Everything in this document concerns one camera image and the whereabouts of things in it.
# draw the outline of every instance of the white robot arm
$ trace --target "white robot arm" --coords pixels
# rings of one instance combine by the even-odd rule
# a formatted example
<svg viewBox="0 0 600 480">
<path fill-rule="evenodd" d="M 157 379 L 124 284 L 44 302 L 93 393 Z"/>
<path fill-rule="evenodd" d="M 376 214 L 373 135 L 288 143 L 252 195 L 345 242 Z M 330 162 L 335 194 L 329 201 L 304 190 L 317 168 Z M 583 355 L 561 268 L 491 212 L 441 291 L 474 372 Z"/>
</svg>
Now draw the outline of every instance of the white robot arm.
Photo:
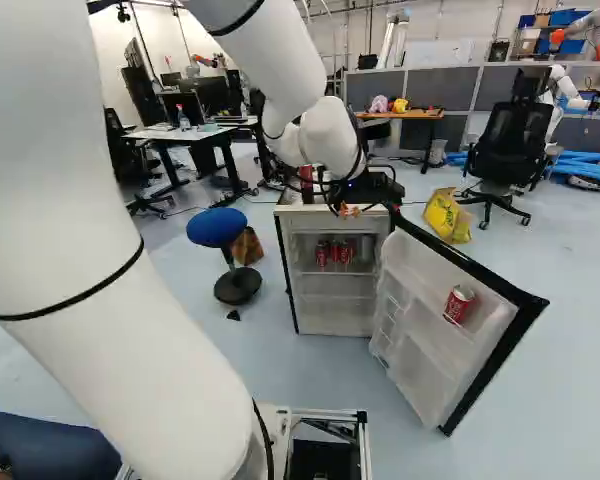
<svg viewBox="0 0 600 480">
<path fill-rule="evenodd" d="M 552 51 L 557 51 L 560 45 L 572 35 L 576 35 L 581 32 L 592 31 L 593 44 L 596 47 L 596 60 L 600 60 L 600 8 L 597 8 L 579 18 L 565 29 L 558 29 L 551 33 L 549 41 L 551 42 Z"/>
<path fill-rule="evenodd" d="M 324 65 L 292 1 L 185 5 L 265 94 L 265 139 L 284 163 L 322 163 L 333 178 L 362 172 L 356 132 L 342 101 L 324 96 Z M 290 123 L 300 115 L 300 126 Z"/>
<path fill-rule="evenodd" d="M 553 65 L 549 72 L 549 79 L 555 83 L 555 89 L 547 89 L 538 100 L 541 103 L 553 105 L 553 113 L 551 115 L 551 122 L 549 129 L 547 130 L 546 141 L 549 143 L 555 129 L 564 116 L 564 110 L 561 107 L 561 99 L 566 97 L 566 107 L 569 109 L 581 110 L 583 113 L 588 111 L 600 110 L 600 103 L 596 100 L 585 100 L 580 96 L 580 92 L 573 84 L 571 78 L 566 74 L 562 65 Z"/>
<path fill-rule="evenodd" d="M 364 168 L 292 0 L 190 3 L 267 96 L 281 159 L 343 177 Z M 83 0 L 0 1 L 0 325 L 143 478 L 255 478 L 250 395 L 154 271 L 120 200 L 87 18 Z"/>
</svg>

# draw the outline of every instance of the bottle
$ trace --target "bottle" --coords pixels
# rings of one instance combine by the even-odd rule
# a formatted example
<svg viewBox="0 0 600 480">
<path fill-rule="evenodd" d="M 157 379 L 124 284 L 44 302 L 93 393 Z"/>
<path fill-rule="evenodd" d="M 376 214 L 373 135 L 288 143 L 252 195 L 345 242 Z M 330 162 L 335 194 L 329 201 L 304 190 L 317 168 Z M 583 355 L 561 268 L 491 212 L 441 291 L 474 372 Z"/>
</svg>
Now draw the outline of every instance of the bottle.
<svg viewBox="0 0 600 480">
<path fill-rule="evenodd" d="M 178 108 L 178 125 L 180 125 L 180 130 L 183 132 L 186 130 L 191 130 L 191 122 L 182 111 L 182 104 L 178 103 L 176 107 Z"/>
</svg>

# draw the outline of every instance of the blue stool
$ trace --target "blue stool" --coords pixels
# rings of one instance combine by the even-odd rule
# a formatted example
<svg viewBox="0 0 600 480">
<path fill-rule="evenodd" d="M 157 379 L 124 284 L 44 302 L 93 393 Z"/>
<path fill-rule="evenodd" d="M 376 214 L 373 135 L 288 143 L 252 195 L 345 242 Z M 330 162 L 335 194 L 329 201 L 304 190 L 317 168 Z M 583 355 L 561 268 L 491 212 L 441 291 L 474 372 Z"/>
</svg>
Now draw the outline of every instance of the blue stool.
<svg viewBox="0 0 600 480">
<path fill-rule="evenodd" d="M 212 208 L 199 213 L 187 224 L 187 237 L 193 243 L 222 250 L 229 271 L 222 275 L 213 288 L 221 302 L 242 305 L 260 289 L 262 277 L 250 267 L 236 268 L 231 244 L 247 226 L 247 217 L 234 208 Z"/>
</svg>

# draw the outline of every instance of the person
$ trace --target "person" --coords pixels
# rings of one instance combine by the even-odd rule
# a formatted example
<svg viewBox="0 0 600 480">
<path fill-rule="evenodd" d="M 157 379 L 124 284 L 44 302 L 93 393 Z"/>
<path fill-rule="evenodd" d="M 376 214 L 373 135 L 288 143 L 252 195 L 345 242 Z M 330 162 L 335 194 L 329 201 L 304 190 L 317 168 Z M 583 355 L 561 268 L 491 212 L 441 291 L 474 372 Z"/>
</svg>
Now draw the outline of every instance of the person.
<svg viewBox="0 0 600 480">
<path fill-rule="evenodd" d="M 0 411 L 0 480 L 113 480 L 120 455 L 98 430 Z"/>
</svg>

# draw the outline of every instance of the blue cushion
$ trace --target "blue cushion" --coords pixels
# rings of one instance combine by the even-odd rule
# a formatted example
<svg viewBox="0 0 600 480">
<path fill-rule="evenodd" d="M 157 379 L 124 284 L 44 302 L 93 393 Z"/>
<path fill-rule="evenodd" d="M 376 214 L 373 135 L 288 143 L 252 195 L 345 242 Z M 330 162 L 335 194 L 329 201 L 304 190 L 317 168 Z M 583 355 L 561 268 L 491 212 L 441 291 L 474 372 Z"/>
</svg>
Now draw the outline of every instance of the blue cushion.
<svg viewBox="0 0 600 480">
<path fill-rule="evenodd" d="M 233 242 L 247 226 L 247 217 L 235 208 L 211 208 L 187 224 L 187 237 L 205 247 L 220 248 Z"/>
</svg>

